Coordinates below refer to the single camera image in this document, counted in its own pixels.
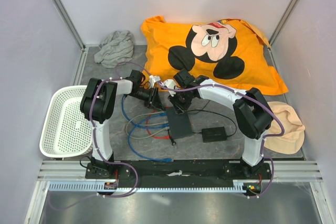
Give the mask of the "black network switch box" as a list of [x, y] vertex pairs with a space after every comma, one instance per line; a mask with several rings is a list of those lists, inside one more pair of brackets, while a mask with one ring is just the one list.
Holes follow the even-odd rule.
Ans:
[[193, 134], [190, 119], [187, 113], [177, 114], [173, 107], [166, 108], [170, 136], [177, 140]]

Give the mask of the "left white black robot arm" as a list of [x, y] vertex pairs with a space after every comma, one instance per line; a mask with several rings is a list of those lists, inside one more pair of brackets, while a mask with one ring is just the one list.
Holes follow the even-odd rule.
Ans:
[[113, 150], [109, 138], [109, 120], [114, 111], [116, 96], [129, 95], [144, 102], [147, 108], [165, 110], [159, 97], [158, 88], [142, 86], [145, 75], [132, 70], [123, 79], [91, 78], [80, 103], [80, 111], [92, 129], [93, 152], [91, 163], [98, 164], [97, 173], [103, 178], [111, 178], [115, 173], [112, 163]]

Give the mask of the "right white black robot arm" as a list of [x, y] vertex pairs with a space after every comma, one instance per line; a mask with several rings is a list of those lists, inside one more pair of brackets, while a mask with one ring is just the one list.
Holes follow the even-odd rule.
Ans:
[[206, 76], [195, 78], [185, 69], [163, 84], [169, 88], [169, 100], [178, 113], [185, 112], [194, 98], [214, 101], [233, 110], [237, 126], [244, 135], [244, 163], [240, 166], [240, 172], [248, 179], [259, 173], [258, 165], [263, 160], [261, 139], [273, 120], [269, 114], [271, 109], [260, 90], [230, 88]]

